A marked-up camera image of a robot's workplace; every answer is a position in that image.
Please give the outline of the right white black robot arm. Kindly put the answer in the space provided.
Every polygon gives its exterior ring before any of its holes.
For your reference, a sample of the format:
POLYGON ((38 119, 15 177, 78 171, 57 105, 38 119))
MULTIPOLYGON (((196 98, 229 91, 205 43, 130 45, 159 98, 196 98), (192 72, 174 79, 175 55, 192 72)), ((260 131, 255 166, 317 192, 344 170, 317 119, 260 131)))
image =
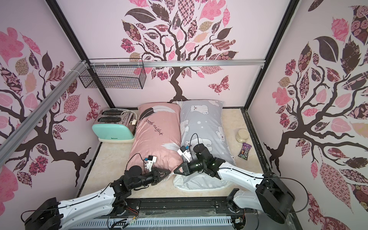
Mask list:
POLYGON ((288 215, 294 213, 295 196, 284 184, 283 177, 277 177, 273 172, 261 174, 236 167, 224 159, 213 157, 202 143, 194 147, 195 158, 192 158, 190 147, 182 146, 177 152, 185 161, 174 170, 174 174, 184 177, 201 172, 209 178, 246 189, 236 188, 228 195, 227 203, 232 212, 260 210, 279 224, 285 223, 288 215))

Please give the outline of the left aluminium rail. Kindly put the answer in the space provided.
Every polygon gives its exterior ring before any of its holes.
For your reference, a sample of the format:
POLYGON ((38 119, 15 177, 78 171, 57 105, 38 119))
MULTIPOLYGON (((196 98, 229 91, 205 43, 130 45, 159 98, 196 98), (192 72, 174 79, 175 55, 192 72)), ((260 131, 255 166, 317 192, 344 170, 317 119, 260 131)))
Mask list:
POLYGON ((37 126, 38 122, 51 109, 52 105, 61 97, 67 88, 87 69, 85 60, 78 62, 52 90, 49 95, 38 105, 38 107, 21 123, 21 125, 1 145, 1 165, 10 158, 18 146, 37 126))

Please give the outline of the back aluminium rail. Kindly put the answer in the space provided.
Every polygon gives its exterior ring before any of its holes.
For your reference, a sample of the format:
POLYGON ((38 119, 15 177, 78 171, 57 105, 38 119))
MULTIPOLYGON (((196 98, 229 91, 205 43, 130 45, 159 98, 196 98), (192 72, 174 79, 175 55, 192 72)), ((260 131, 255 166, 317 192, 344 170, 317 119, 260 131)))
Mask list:
POLYGON ((125 67, 137 66, 145 68, 161 68, 161 67, 202 67, 202 66, 264 66, 263 59, 230 59, 230 60, 187 60, 187 61, 135 61, 130 62, 120 60, 119 62, 107 62, 102 59, 100 62, 92 62, 91 67, 125 67))

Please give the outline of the round beige lidded jar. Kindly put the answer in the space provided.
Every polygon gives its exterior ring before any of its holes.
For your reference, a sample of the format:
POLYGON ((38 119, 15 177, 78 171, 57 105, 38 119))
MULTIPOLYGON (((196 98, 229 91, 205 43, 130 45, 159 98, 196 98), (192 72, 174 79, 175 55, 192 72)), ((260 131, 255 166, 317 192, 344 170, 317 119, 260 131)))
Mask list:
POLYGON ((239 143, 246 143, 250 138, 250 133, 246 129, 239 129, 235 138, 239 143))

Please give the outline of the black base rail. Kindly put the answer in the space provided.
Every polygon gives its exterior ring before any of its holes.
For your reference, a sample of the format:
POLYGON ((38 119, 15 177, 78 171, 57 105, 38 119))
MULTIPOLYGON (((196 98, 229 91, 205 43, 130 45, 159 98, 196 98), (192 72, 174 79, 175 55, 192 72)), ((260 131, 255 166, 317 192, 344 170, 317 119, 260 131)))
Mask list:
POLYGON ((232 212, 227 197, 177 197, 177 198, 129 198, 124 206, 115 208, 111 214, 93 219, 108 218, 154 218, 154 217, 231 217, 232 227, 176 227, 169 229, 230 229, 230 230, 300 230, 296 214, 290 213, 286 222, 279 224, 264 212, 241 209, 232 212))

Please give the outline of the mint green toaster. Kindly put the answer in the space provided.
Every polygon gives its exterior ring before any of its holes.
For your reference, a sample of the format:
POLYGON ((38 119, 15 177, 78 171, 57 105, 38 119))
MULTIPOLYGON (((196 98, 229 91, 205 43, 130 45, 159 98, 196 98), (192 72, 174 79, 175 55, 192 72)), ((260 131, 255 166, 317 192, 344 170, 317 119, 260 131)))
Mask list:
POLYGON ((131 143, 135 139, 138 116, 135 111, 110 108, 100 112, 92 130, 100 142, 131 143))

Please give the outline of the pink good night pillow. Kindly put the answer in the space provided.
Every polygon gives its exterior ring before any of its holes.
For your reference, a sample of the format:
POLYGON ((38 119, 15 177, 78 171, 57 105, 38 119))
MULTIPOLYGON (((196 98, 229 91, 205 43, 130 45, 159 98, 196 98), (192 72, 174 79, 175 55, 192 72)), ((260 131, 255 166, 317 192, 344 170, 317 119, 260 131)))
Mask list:
POLYGON ((180 106, 171 103, 146 103, 138 107, 136 137, 128 158, 127 168, 140 166, 142 159, 157 157, 153 167, 171 172, 183 163, 177 152, 181 144, 180 106))

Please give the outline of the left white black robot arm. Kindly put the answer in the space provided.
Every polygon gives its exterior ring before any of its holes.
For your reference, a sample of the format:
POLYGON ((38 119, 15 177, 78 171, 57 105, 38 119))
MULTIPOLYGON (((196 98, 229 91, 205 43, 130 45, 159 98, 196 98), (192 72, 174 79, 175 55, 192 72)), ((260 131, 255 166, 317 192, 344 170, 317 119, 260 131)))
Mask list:
POLYGON ((170 173, 170 170, 154 167, 143 175, 141 167, 135 165, 97 192, 63 201, 50 198, 38 209, 25 211, 31 215, 22 221, 26 230, 69 230, 87 220, 111 214, 115 208, 124 206, 134 189, 154 186, 170 173))

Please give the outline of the purple candy packet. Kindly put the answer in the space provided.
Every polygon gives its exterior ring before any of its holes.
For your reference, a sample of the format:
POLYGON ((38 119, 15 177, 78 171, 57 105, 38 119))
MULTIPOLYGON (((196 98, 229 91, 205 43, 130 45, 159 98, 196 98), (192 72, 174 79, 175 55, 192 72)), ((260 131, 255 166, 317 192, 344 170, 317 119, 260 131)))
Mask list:
POLYGON ((242 149, 241 149, 240 153, 238 154, 238 157, 240 157, 240 158, 247 161, 251 148, 252 148, 252 145, 250 145, 248 143, 243 143, 242 144, 242 149))

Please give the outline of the grey polar bear pillow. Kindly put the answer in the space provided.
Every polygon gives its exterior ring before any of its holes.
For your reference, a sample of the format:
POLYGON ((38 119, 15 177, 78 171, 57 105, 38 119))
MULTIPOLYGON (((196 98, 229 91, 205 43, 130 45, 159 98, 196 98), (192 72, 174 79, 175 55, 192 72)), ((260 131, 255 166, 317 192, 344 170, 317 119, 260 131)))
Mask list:
MULTIPOLYGON (((188 100, 174 103, 180 106, 181 145, 190 146, 193 159, 196 159, 193 147, 200 143, 204 144, 214 157, 235 165, 221 119, 224 102, 188 100)), ((184 191, 210 191, 229 187, 231 182, 196 172, 189 176, 177 175, 173 185, 184 191)))

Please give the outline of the aluminium rail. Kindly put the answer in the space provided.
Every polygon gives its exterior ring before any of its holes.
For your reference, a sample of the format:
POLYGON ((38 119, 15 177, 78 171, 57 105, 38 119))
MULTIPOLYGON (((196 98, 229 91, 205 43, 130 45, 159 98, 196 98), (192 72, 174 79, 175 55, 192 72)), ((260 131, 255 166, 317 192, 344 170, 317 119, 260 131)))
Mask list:
POLYGON ((21 123, 21 125, 1 145, 1 165, 10 158, 18 146, 37 126, 38 122, 51 109, 52 105, 61 97, 67 88, 87 69, 85 60, 78 62, 52 90, 49 95, 38 105, 38 107, 21 123))
POLYGON ((202 66, 264 66, 263 59, 230 59, 230 60, 187 60, 187 61, 135 61, 130 62, 120 60, 119 62, 107 62, 102 59, 100 62, 92 62, 91 67, 125 67, 137 66, 145 68, 161 68, 161 67, 202 67, 202 66))

